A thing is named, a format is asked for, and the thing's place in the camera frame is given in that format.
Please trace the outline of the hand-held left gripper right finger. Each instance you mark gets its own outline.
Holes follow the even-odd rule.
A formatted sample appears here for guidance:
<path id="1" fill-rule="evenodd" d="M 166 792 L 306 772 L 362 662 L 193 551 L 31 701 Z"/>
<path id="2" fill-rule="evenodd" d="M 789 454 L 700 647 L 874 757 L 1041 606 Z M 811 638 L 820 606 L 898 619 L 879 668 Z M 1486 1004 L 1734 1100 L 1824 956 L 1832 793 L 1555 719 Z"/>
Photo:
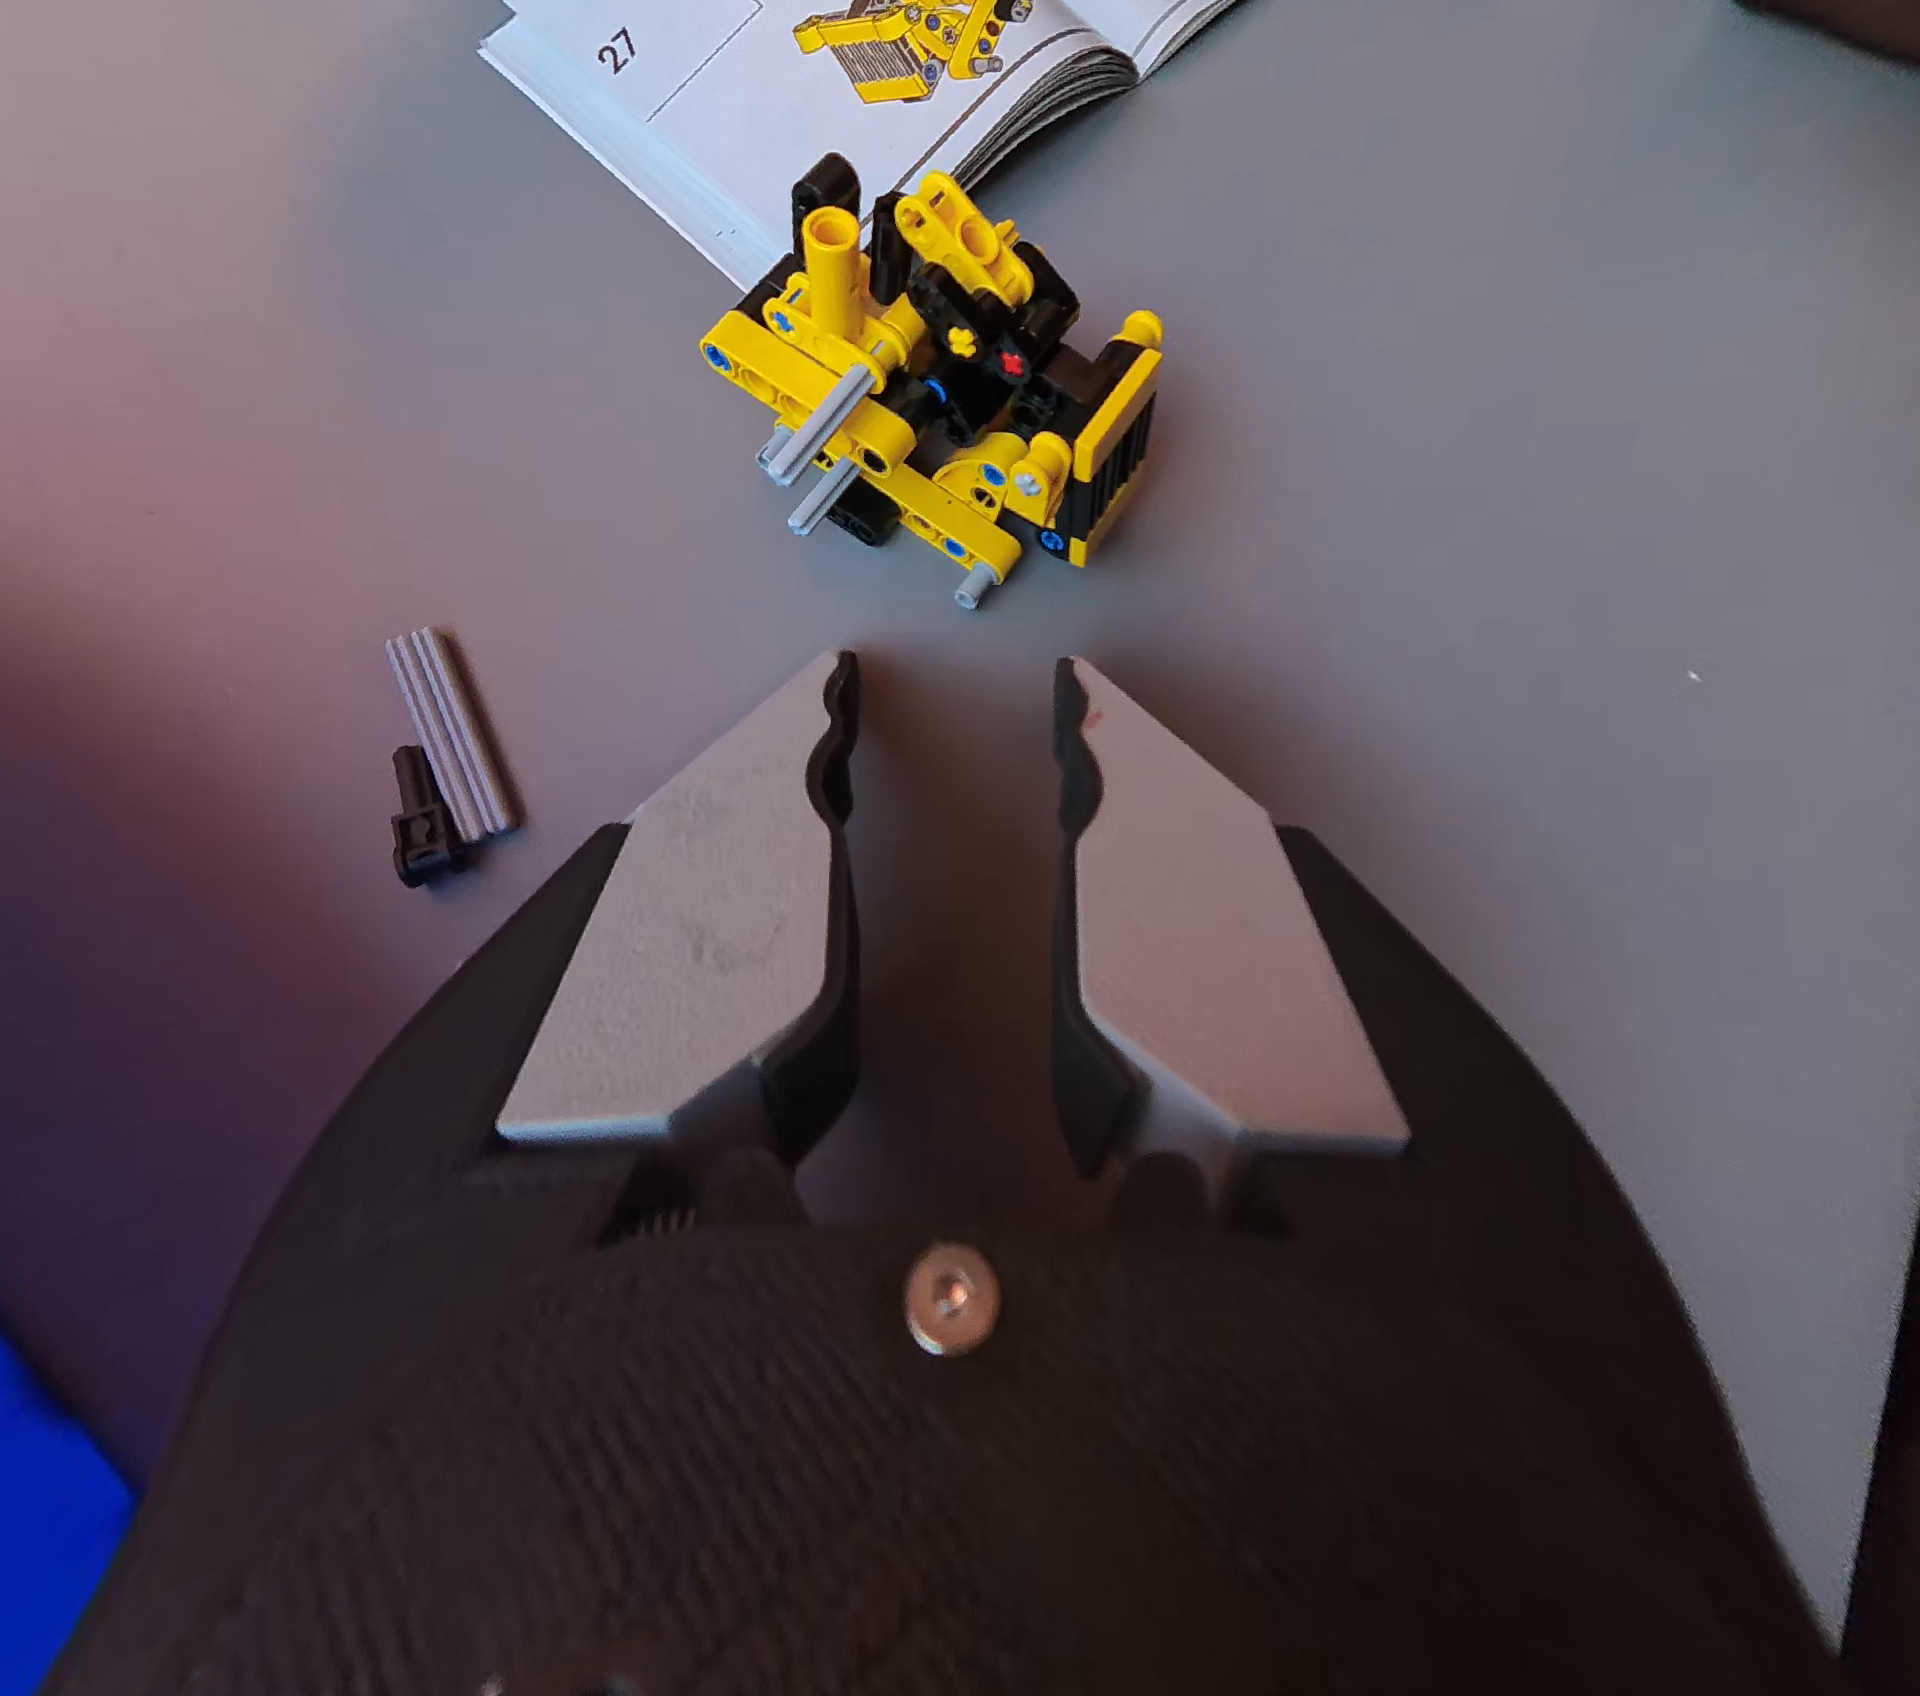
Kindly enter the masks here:
<path id="1" fill-rule="evenodd" d="M 1407 1120 L 1275 821 L 1089 662 L 1053 674 L 1051 1091 L 1084 1178 L 1401 1156 Z"/>

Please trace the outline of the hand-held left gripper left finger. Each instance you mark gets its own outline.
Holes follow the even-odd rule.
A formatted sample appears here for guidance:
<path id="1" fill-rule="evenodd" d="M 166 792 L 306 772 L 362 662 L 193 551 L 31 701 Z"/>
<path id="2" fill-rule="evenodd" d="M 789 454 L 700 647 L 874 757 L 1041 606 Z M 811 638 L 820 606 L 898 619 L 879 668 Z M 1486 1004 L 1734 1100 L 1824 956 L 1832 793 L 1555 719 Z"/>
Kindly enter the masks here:
<path id="1" fill-rule="evenodd" d="M 858 662 L 821 651 L 637 805 L 493 1129 L 799 1161 L 858 1079 Z"/>

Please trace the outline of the yellow black lego model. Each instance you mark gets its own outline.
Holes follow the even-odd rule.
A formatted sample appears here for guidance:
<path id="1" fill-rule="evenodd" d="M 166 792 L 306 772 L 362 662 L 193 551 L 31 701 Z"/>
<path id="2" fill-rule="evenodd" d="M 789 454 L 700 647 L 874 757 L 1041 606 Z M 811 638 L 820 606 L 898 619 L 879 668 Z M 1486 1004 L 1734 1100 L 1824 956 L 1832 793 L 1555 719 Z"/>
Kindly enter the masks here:
<path id="1" fill-rule="evenodd" d="M 948 172 L 876 196 L 828 154 L 789 189 L 789 250 L 701 339 L 710 367 L 773 414 L 758 452 L 787 518 L 868 546 L 909 532 L 982 604 L 1025 548 L 1084 568 L 1146 464 L 1162 372 L 1157 315 L 1096 355 L 1068 335 L 1075 291 Z"/>

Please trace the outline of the black lego connector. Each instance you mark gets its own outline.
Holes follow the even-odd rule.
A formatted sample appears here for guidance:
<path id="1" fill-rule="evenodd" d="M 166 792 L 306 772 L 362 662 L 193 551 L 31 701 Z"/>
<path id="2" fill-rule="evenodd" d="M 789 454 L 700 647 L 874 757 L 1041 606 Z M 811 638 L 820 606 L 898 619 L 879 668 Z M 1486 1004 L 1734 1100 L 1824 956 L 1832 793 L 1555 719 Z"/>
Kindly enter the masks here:
<path id="1" fill-rule="evenodd" d="M 424 748 L 391 754 L 399 809 L 391 817 L 396 877 L 407 889 L 467 870 L 467 843 L 444 799 Z"/>

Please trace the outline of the grey ribbed lego piece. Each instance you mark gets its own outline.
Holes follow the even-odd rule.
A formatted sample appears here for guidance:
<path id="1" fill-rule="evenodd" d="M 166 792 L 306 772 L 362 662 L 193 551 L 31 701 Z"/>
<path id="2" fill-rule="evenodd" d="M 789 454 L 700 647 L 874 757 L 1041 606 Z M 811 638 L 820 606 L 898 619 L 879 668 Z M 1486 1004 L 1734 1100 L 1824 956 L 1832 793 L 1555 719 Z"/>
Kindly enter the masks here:
<path id="1" fill-rule="evenodd" d="M 410 630 L 386 639 L 383 656 L 434 797 L 459 843 L 513 834 L 521 825 L 519 801 L 452 636 L 434 626 Z"/>

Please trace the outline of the blue plastic bin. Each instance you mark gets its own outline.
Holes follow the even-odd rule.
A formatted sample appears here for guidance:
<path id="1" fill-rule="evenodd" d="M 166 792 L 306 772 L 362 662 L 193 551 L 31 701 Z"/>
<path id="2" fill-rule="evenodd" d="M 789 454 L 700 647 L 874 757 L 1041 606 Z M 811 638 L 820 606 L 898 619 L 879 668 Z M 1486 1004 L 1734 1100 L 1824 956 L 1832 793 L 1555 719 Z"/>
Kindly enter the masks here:
<path id="1" fill-rule="evenodd" d="M 1 1337 L 1 1692 L 31 1694 L 68 1642 L 137 1495 Z"/>

